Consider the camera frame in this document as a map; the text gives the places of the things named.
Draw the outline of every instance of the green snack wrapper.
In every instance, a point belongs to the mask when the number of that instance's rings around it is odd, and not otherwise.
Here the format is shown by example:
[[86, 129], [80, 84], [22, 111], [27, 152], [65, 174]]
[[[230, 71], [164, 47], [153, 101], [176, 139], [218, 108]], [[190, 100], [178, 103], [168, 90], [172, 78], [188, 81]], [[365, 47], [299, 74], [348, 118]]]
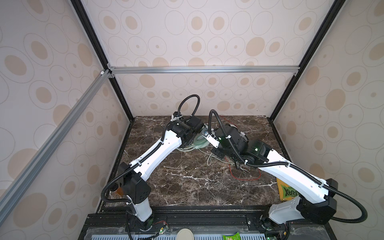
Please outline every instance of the green snack wrapper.
[[237, 233], [237, 234], [235, 234], [233, 236], [224, 236], [223, 235], [223, 239], [224, 240], [241, 240], [239, 233]]

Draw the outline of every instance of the brown marble surface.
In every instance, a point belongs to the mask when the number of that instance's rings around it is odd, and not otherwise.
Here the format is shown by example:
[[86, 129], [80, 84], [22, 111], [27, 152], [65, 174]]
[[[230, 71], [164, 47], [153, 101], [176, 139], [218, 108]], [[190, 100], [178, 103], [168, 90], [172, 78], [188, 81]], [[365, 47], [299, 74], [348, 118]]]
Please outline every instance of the brown marble surface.
[[[200, 117], [208, 123], [208, 117]], [[279, 153], [281, 149], [267, 119], [260, 116], [225, 116], [235, 124], [249, 139], [257, 138], [266, 142]], [[161, 136], [169, 116], [136, 117], [129, 135], [122, 161], [130, 163], [139, 157]], [[210, 153], [212, 147], [201, 149]], [[152, 188], [149, 201], [152, 206], [167, 205], [264, 205], [280, 203], [276, 178], [258, 169], [242, 166], [237, 170], [231, 165], [211, 158], [199, 150], [169, 154], [151, 174], [147, 183]], [[111, 193], [110, 197], [119, 197]], [[106, 206], [124, 205], [123, 203]]]

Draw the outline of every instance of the yellow package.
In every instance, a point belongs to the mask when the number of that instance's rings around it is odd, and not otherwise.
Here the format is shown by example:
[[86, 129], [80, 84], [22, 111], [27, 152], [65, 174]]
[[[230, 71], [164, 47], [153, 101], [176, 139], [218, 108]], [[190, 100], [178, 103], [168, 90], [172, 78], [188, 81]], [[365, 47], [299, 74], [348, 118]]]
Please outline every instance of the yellow package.
[[288, 184], [278, 178], [276, 179], [281, 201], [289, 201], [299, 195], [298, 191], [296, 191], [293, 187], [290, 187]]

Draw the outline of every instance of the wallpapered wall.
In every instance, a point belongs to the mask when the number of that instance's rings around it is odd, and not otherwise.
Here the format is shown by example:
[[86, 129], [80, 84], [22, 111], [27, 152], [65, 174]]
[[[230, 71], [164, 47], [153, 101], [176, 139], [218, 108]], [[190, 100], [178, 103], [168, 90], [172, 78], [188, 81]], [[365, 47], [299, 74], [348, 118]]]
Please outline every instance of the wallpapered wall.
[[[216, 109], [221, 115], [270, 116], [293, 73], [118, 74], [117, 80], [135, 116], [171, 115], [191, 94], [200, 96], [197, 115]], [[183, 105], [190, 115], [196, 98]]]
[[115, 66], [298, 64], [333, 0], [83, 0]]
[[[339, 240], [384, 234], [383, 35], [384, 1], [350, 1], [275, 120], [294, 163], [367, 209], [360, 224], [330, 221]], [[336, 216], [360, 216], [337, 201]]]
[[[101, 70], [66, 0], [3, 1], [0, 9], [0, 195]], [[77, 239], [127, 129], [109, 83], [0, 228], [1, 240]]]
[[77, 240], [127, 130], [107, 81], [0, 228], [0, 240]]

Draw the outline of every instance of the round beige lid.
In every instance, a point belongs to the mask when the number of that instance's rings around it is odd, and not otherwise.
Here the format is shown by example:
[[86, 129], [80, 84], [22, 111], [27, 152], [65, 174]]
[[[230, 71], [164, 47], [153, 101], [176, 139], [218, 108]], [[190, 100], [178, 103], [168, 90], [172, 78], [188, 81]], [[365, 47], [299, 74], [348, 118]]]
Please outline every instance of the round beige lid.
[[193, 233], [187, 228], [183, 228], [177, 233], [176, 240], [194, 240]]

